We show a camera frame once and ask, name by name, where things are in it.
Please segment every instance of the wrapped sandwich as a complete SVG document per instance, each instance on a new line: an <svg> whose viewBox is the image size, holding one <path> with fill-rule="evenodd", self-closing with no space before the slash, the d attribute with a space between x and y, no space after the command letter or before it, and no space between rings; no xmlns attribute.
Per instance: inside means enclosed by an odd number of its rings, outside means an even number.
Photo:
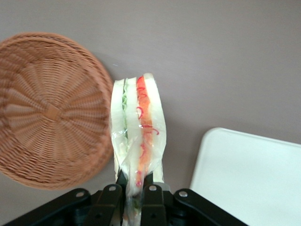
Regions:
<svg viewBox="0 0 301 226"><path fill-rule="evenodd" d="M122 170L127 178L123 225L140 225L143 181L153 173L154 182L163 182L166 145L165 120L152 74L114 83L111 139L116 177Z"/></svg>

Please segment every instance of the woven basket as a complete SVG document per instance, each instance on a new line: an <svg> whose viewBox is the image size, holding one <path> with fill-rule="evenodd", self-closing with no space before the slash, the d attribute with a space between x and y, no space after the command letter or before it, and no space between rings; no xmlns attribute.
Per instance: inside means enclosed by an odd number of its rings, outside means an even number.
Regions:
<svg viewBox="0 0 301 226"><path fill-rule="evenodd" d="M111 92L103 65L64 36L22 33L0 43L0 170L47 190L93 177L113 153Z"/></svg>

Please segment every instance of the screw head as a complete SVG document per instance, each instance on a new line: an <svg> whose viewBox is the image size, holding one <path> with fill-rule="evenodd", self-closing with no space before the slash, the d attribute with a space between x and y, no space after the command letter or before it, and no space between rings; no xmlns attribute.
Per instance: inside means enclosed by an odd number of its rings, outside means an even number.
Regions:
<svg viewBox="0 0 301 226"><path fill-rule="evenodd" d="M156 191L157 190L157 187L156 186L154 186L154 185L151 185L150 187L149 187L149 190L150 191Z"/></svg>
<svg viewBox="0 0 301 226"><path fill-rule="evenodd" d="M110 192L115 191L115 190L116 190L116 187L115 187L115 186L109 187L109 191L110 191Z"/></svg>
<svg viewBox="0 0 301 226"><path fill-rule="evenodd" d="M75 196L76 196L77 198L79 198L79 197L84 196L84 194L85 194L84 192L77 192Z"/></svg>
<svg viewBox="0 0 301 226"><path fill-rule="evenodd" d="M179 195L180 195L181 197L183 197L183 198L185 198L185 197L188 196L187 192L185 192L185 191L179 192Z"/></svg>

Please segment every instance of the gray surface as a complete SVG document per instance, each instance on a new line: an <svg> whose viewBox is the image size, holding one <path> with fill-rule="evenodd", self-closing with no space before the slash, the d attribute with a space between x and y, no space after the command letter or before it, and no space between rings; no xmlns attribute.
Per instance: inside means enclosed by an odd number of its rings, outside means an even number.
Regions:
<svg viewBox="0 0 301 226"><path fill-rule="evenodd" d="M113 79L154 74L164 108L164 175L188 187L202 135L225 127L300 143L301 1L1 1L0 40L24 31L66 35ZM113 164L82 185L113 181ZM0 223L66 191L1 175Z"/></svg>

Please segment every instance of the round basket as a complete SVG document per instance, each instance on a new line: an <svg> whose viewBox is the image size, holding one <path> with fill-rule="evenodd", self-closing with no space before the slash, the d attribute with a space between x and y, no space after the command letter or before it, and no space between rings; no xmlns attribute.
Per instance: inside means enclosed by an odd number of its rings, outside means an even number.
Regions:
<svg viewBox="0 0 301 226"><path fill-rule="evenodd" d="M64 36L0 43L0 171L48 190L93 177L113 153L111 92L103 65Z"/></svg>

